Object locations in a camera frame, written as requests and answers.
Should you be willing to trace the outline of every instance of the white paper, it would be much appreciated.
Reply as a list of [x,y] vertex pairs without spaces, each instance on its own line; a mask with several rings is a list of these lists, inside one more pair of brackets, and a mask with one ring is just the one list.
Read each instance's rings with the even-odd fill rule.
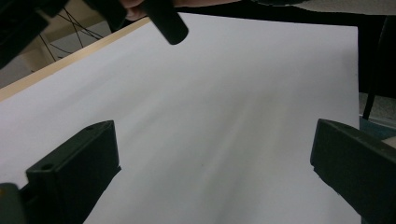
[[319,118],[358,126],[355,27],[182,15],[0,103],[0,182],[114,119],[122,170],[85,223],[334,224],[358,214],[309,163]]

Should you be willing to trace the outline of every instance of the wooden edge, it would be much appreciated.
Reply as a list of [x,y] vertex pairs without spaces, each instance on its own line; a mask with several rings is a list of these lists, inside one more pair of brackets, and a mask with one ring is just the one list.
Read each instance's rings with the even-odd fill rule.
[[56,73],[57,71],[65,68],[66,66],[81,60],[88,55],[96,52],[97,50],[103,48],[106,45],[111,44],[112,42],[120,39],[121,37],[128,35],[132,31],[138,29],[139,27],[147,24],[149,22],[149,18],[144,18],[140,21],[136,21],[132,23],[131,25],[118,30],[116,33],[108,35],[91,45],[85,47],[84,49],[78,50],[75,53],[57,61],[56,63],[52,63],[48,65],[47,67],[44,67],[33,74],[24,77],[12,84],[9,84],[8,86],[5,86],[4,88],[0,89],[0,102],[6,100],[7,98],[15,95],[16,93],[23,91],[30,86],[35,85],[37,82],[40,80],[49,77],[50,75]]

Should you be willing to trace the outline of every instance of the finger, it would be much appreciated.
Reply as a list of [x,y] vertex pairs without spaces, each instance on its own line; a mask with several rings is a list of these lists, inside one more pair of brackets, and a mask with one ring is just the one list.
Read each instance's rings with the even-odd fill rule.
[[143,0],[120,0],[120,2],[125,8],[129,8],[139,6]]
[[146,16],[146,12],[140,7],[130,7],[127,8],[126,18],[128,21],[137,21]]

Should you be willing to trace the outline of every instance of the wire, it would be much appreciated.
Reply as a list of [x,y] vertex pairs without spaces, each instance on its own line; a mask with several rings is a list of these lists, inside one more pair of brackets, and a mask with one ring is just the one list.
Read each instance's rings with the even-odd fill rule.
[[73,52],[69,52],[69,51],[66,51],[66,50],[64,50],[64,49],[61,49],[61,48],[59,48],[59,47],[56,47],[55,45],[53,45],[53,44],[50,44],[51,46],[53,46],[53,47],[55,47],[56,49],[58,49],[58,50],[60,50],[60,51],[63,51],[64,53],[68,53],[68,54],[72,54]]
[[[66,8],[64,8],[64,11],[66,12],[67,17],[69,18],[69,20],[72,20],[72,19],[70,18],[69,13],[68,13],[67,10],[66,10]],[[75,29],[76,35],[77,35],[77,37],[78,37],[79,44],[81,45],[81,48],[83,49],[84,46],[82,45],[81,38],[79,38],[79,34],[78,34],[78,31],[77,31],[76,25],[75,25],[73,22],[72,22],[72,25],[73,25],[73,28]]]
[[81,26],[80,24],[77,24],[77,23],[75,23],[75,22],[73,22],[73,21],[70,21],[69,19],[67,19],[67,18],[64,17],[63,15],[58,14],[58,16],[61,17],[61,18],[64,19],[64,20],[66,20],[66,21],[68,21],[68,22],[71,22],[71,23],[74,23],[76,26],[80,27],[80,28],[82,29],[82,30],[80,30],[80,31],[81,31],[84,35],[91,36],[91,37],[95,38],[96,40],[99,40],[99,39],[103,38],[103,37],[99,37],[99,38],[98,38],[98,37],[94,36],[93,34],[98,35],[98,36],[101,36],[101,35],[99,35],[99,34],[95,33],[94,31],[91,31],[91,30],[89,30],[89,29],[87,29],[87,28]]
[[87,28],[85,28],[84,26],[82,26],[82,25],[73,17],[73,15],[70,14],[70,12],[68,12],[67,10],[66,10],[66,13],[69,14],[70,17],[71,17],[80,27],[82,27],[83,29],[85,29],[88,33],[93,33],[93,34],[98,35],[100,38],[103,38],[101,35],[99,35],[99,34],[93,32],[93,31],[90,31],[90,30],[88,30]]
[[66,21],[68,21],[68,22],[71,22],[71,23],[74,23],[76,26],[80,27],[80,28],[82,29],[81,32],[82,32],[82,31],[87,32],[87,33],[82,32],[84,35],[89,35],[89,36],[91,36],[91,37],[93,37],[93,38],[95,38],[95,39],[97,39],[97,40],[103,38],[102,35],[99,35],[99,34],[97,34],[96,32],[87,29],[86,27],[82,26],[82,25],[81,25],[78,21],[76,21],[76,20],[75,20],[76,22],[73,22],[73,21],[67,19],[66,17],[64,17],[63,15],[58,14],[58,16],[61,17],[61,18],[64,19],[64,20],[66,20]]
[[41,36],[41,35],[39,35],[39,36],[40,36],[41,40],[43,41],[44,45],[46,46],[47,50],[49,51],[49,54],[50,54],[50,56],[52,57],[53,61],[56,62],[55,57],[53,56],[52,52],[50,51],[50,48],[49,48],[49,46],[47,45],[46,41],[44,41],[43,36]]

